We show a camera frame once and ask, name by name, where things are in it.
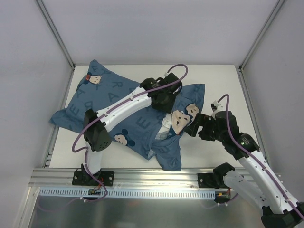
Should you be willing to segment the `blue cartoon print pillowcase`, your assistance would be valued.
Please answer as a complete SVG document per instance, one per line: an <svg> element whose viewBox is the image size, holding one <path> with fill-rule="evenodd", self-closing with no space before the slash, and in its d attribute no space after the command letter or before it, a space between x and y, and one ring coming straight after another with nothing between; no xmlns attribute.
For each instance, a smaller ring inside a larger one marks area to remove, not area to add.
<svg viewBox="0 0 304 228"><path fill-rule="evenodd" d="M50 123L80 133L85 112L104 109L130 94L139 83L108 70L92 60L87 74L80 80L67 108L55 112ZM161 128L160 120L167 113L146 107L121 121L111 132L111 139L129 147L143 158L155 157L165 171L181 170L179 139L184 129L202 111L205 84L181 88L171 111L171 128L165 140L155 137Z"/></svg>

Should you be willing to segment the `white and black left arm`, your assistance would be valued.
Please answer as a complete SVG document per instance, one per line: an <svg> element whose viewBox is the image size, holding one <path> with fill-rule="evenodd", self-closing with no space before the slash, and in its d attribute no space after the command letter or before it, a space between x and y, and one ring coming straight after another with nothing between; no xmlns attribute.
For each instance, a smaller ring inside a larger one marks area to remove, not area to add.
<svg viewBox="0 0 304 228"><path fill-rule="evenodd" d="M83 180L88 185L98 183L102 151L110 146L112 140L109 132L114 127L130 115L149 106L170 113L181 88L181 79L173 73L169 73L165 78L147 78L129 95L113 105L97 112L92 109L86 111L83 135L87 149L83 163Z"/></svg>

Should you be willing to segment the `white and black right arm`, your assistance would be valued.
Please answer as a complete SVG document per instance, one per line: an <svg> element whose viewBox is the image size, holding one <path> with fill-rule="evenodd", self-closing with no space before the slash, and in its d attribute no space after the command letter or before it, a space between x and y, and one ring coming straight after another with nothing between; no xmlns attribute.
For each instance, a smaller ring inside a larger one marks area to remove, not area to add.
<svg viewBox="0 0 304 228"><path fill-rule="evenodd" d="M248 182L229 163L223 163L212 173L199 173L200 187L230 188L247 202L261 209L261 221L266 228L294 228L304 220L304 204L282 184L266 162L258 144L239 130L235 116L218 111L212 116L196 115L186 133L205 141L219 141L253 178Z"/></svg>

